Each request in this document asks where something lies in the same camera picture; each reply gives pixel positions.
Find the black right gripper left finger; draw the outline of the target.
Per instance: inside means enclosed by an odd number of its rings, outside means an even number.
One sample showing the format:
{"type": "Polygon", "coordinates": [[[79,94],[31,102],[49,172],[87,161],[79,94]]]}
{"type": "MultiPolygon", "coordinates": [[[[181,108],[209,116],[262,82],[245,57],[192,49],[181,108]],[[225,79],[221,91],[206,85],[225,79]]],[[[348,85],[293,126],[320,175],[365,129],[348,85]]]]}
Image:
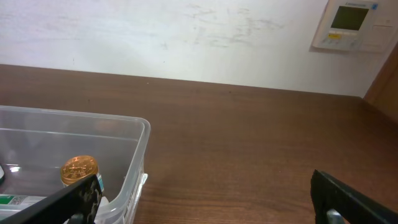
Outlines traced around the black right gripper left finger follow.
{"type": "Polygon", "coordinates": [[[1,220],[1,224],[94,224],[101,199],[99,180],[91,174],[1,220]]]}

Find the small jar gold lid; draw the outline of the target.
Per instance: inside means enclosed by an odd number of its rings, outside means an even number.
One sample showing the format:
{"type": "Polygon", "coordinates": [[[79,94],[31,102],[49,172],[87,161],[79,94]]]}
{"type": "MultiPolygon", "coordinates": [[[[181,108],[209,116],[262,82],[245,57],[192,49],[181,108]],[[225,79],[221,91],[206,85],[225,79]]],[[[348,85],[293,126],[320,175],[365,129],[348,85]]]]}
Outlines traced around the small jar gold lid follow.
{"type": "Polygon", "coordinates": [[[102,176],[96,159],[92,156],[76,156],[64,163],[60,168],[62,184],[67,187],[88,175],[95,175],[101,191],[104,191],[102,176]]]}

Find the clear plastic container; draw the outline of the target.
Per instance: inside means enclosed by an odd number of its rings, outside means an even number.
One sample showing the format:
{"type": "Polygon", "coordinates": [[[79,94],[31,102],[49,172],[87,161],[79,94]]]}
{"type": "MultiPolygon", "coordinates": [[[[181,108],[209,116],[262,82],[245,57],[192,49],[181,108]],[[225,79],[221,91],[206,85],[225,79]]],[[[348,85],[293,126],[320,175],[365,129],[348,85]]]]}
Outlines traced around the clear plastic container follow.
{"type": "Polygon", "coordinates": [[[2,106],[1,194],[48,197],[63,189],[67,160],[92,156],[104,185],[96,223],[132,223],[149,135],[142,118],[2,106]]]}

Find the white green medicine box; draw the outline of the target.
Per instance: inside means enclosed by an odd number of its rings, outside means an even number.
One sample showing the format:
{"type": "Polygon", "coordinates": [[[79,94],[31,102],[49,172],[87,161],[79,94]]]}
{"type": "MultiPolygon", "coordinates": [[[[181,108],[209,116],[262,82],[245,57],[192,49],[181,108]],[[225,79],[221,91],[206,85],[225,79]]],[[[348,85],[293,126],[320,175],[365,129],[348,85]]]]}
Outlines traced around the white green medicine box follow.
{"type": "Polygon", "coordinates": [[[10,217],[43,199],[45,197],[1,194],[1,219],[10,217]]]}

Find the white wall control panel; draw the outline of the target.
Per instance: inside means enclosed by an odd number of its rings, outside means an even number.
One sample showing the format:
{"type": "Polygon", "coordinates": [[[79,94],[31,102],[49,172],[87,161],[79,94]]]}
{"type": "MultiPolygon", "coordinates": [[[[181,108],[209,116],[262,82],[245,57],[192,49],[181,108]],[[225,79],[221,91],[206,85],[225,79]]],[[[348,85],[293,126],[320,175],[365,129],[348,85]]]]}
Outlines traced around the white wall control panel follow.
{"type": "Polygon", "coordinates": [[[396,0],[329,0],[312,47],[383,52],[397,31],[396,0]]]}

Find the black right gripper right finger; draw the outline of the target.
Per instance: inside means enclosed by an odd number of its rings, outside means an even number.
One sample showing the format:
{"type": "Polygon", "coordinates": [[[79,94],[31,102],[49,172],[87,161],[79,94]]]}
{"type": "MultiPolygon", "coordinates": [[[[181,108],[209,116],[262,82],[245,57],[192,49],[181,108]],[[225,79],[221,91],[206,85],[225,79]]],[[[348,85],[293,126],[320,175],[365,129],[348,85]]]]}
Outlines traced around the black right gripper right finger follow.
{"type": "Polygon", "coordinates": [[[315,223],[397,223],[397,213],[334,178],[314,170],[310,195],[315,223]]]}

